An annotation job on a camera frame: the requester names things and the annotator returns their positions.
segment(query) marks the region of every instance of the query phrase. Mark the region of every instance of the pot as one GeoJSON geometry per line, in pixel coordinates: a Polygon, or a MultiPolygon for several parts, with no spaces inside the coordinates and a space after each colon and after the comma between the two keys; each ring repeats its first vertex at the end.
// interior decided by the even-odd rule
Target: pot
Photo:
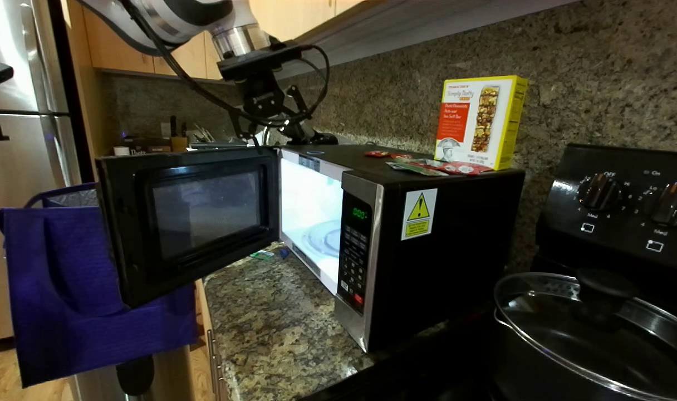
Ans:
{"type": "Polygon", "coordinates": [[[609,272],[494,286],[492,379],[509,401],[677,398],[677,317],[609,272]]]}

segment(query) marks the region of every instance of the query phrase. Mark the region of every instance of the microwave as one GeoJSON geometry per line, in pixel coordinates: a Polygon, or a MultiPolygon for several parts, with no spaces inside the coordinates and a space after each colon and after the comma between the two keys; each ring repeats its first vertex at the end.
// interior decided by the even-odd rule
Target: microwave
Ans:
{"type": "Polygon", "coordinates": [[[280,149],[280,241],[334,295],[362,352],[489,310],[525,176],[418,176],[391,169],[386,152],[396,154],[280,149]]]}
{"type": "Polygon", "coordinates": [[[368,145],[105,157],[99,199],[128,306],[282,241],[362,352],[488,310],[523,172],[420,176],[368,145]]]}

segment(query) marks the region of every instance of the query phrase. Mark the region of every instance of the refrigerator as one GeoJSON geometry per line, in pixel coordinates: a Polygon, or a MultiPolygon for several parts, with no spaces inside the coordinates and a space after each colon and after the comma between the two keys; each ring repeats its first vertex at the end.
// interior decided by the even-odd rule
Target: refrigerator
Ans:
{"type": "MultiPolygon", "coordinates": [[[[93,180],[64,37],[63,2],[0,0],[0,208],[33,193],[93,180]]],[[[7,266],[0,235],[0,339],[12,337],[7,266]]]]}

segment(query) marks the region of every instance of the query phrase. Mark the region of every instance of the stove knob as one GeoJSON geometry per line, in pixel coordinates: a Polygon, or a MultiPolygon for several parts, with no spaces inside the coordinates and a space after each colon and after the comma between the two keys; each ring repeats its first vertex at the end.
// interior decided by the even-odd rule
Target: stove knob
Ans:
{"type": "Polygon", "coordinates": [[[669,182],[658,196],[653,203],[650,220],[659,228],[677,228],[677,180],[669,182]]]}
{"type": "Polygon", "coordinates": [[[612,212],[624,203],[624,187],[611,172],[586,176],[579,184],[579,203],[592,215],[612,212]]]}

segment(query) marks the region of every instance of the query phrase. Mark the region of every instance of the microwave door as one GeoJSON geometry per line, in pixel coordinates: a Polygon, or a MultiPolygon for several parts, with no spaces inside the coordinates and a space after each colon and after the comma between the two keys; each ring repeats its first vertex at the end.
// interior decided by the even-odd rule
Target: microwave door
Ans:
{"type": "Polygon", "coordinates": [[[120,293],[143,306],[278,241],[273,149],[100,159],[120,293]]]}

